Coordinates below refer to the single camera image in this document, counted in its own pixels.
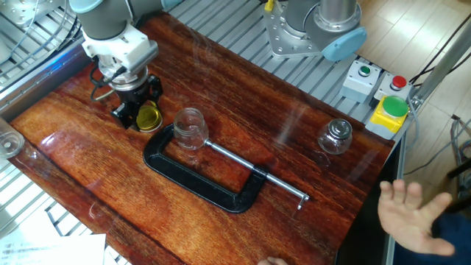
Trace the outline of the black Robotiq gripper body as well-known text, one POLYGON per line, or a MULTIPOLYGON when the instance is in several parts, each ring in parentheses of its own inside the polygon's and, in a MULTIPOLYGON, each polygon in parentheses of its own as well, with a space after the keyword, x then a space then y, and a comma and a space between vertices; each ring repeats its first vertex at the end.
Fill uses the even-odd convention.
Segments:
POLYGON ((117 88, 117 95, 121 101, 122 109, 138 110, 143 105, 155 105, 153 82, 154 75, 149 75, 146 80, 126 84, 123 88, 117 88))

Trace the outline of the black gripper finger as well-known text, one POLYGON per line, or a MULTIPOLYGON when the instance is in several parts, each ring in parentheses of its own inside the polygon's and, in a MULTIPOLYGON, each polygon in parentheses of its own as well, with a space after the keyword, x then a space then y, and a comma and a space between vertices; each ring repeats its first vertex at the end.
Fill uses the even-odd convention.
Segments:
POLYGON ((149 89, 149 101, 154 107, 158 107, 158 100, 163 94, 162 83, 159 77, 154 74, 150 74, 148 77, 149 89))
POLYGON ((137 130, 137 117, 139 106, 135 102, 122 102, 118 107, 111 110, 110 114, 115 122, 124 129, 137 130))

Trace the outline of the person's right hand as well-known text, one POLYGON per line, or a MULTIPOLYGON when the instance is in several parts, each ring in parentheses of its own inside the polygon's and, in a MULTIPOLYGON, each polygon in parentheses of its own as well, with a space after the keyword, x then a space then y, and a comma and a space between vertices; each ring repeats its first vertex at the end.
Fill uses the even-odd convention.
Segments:
POLYGON ((423 204, 422 186, 404 180, 380 183, 378 216, 380 225, 400 246, 419 254, 451 256, 455 247, 432 236, 432 224, 452 202, 444 192, 423 204))

